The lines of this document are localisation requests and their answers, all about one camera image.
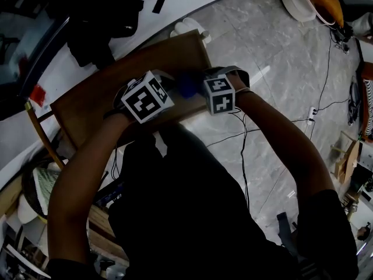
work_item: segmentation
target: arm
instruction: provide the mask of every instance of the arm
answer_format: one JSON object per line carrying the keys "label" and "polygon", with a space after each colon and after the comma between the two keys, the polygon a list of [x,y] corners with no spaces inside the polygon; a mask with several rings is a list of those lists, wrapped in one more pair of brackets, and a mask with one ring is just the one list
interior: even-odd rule
{"label": "arm", "polygon": [[[229,75],[228,78],[235,90],[245,87],[238,76]],[[334,190],[319,152],[297,126],[254,92],[239,94],[236,105],[261,129],[276,155],[294,177],[300,206],[320,191]]]}
{"label": "arm", "polygon": [[48,207],[50,259],[89,263],[86,222],[112,150],[129,121],[123,114],[106,118],[59,175]]}

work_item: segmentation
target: red object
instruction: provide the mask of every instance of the red object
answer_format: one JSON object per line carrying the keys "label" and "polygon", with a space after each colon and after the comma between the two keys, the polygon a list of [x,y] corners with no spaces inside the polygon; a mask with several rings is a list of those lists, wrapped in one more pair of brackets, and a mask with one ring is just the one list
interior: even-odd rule
{"label": "red object", "polygon": [[45,91],[39,84],[35,85],[34,90],[31,92],[30,99],[37,103],[40,107],[43,106]]}

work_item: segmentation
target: tiled floor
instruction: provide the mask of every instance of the tiled floor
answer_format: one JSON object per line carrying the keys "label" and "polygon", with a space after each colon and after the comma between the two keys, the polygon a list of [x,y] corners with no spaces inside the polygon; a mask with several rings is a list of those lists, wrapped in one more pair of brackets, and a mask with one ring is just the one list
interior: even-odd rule
{"label": "tiled floor", "polygon": [[[221,0],[190,17],[212,35],[206,49],[213,65],[237,65],[251,76],[270,66],[252,90],[289,119],[306,118],[309,108],[318,106],[330,44],[330,30],[320,26],[319,21],[303,26],[290,17],[278,0]],[[152,41],[165,38],[169,32],[166,30]],[[349,96],[350,82],[360,61],[354,40],[350,40],[349,47],[350,54],[346,55],[332,43],[321,107]],[[349,142],[340,136],[340,131],[357,138],[358,124],[347,125],[347,103],[320,111],[315,121],[312,142],[333,171],[340,155],[331,152],[330,145],[345,147]],[[249,119],[248,123],[248,129],[255,128]],[[203,113],[184,124],[206,144],[243,131],[242,123],[229,114],[211,117]],[[297,122],[297,126],[305,131],[307,124]],[[310,136],[311,128],[306,134]],[[209,149],[243,187],[242,140],[243,136],[237,136]],[[267,238],[279,244],[276,215],[286,211],[290,222],[297,220],[295,182],[260,131],[248,134],[244,155],[252,216]],[[332,178],[337,192],[343,195],[345,188]]]}

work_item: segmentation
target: black strap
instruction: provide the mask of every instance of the black strap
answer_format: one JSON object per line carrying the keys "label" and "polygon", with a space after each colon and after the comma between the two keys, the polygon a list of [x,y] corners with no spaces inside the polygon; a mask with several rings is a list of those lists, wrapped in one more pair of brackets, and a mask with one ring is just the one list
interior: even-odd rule
{"label": "black strap", "polygon": [[156,6],[154,6],[154,9],[153,9],[154,13],[160,13],[161,12],[164,1],[165,0],[157,0]]}

